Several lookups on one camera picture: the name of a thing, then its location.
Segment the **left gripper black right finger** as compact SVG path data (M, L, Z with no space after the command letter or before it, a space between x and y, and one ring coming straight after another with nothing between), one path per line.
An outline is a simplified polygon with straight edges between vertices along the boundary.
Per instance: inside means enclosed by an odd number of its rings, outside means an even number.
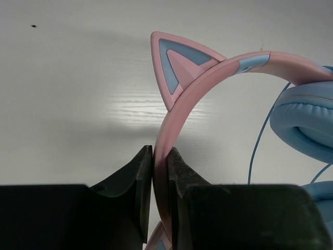
M290 184L210 184L167 157L174 249L331 249L315 200Z

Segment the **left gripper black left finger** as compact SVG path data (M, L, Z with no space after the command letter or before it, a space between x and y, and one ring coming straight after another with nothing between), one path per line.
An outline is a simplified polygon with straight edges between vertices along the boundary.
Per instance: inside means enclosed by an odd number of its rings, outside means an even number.
M142 249L152 146L93 186L1 186L1 249Z

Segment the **pink blue cat-ear headphones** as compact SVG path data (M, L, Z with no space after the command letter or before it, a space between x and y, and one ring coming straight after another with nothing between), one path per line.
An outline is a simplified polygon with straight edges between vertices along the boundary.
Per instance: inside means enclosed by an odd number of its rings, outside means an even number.
M163 32L150 37L153 69L167 108L154 149L153 187L160 215L147 249L172 249L167 155L192 109L217 84L247 72L282 78L282 91L266 117L295 150L332 165L332 69L282 52L226 58L197 42Z

